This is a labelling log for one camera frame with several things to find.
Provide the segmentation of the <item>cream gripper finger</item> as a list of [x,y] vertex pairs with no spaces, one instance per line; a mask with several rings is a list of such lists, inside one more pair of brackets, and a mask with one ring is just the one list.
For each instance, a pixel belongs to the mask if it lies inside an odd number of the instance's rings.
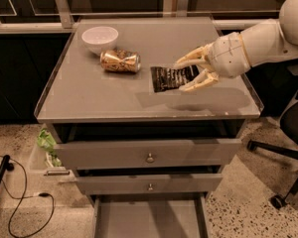
[[196,67],[185,67],[181,69],[181,76],[184,84],[181,85],[179,89],[184,92],[209,87],[217,83],[220,79],[216,72],[209,72],[207,69],[199,71]]
[[210,52],[211,45],[205,45],[203,47],[198,47],[188,54],[184,55],[180,59],[178,59],[174,65],[174,69],[180,69],[187,67],[189,65],[196,65],[203,69],[211,70],[210,60],[208,58]]

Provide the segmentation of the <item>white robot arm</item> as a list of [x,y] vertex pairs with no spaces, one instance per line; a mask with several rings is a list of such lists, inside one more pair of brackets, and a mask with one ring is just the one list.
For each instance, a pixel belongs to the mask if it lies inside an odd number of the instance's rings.
[[236,78],[251,68],[298,59],[298,0],[286,0],[276,19],[268,19],[241,32],[218,37],[174,64],[175,69],[197,65],[202,70],[182,85],[184,92],[208,87],[223,78]]

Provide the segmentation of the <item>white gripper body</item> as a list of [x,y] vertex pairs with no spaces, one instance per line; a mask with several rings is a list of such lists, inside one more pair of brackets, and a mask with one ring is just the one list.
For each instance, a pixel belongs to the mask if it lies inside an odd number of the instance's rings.
[[217,38],[209,49],[208,60],[220,77],[236,78],[250,70],[239,33],[230,33]]

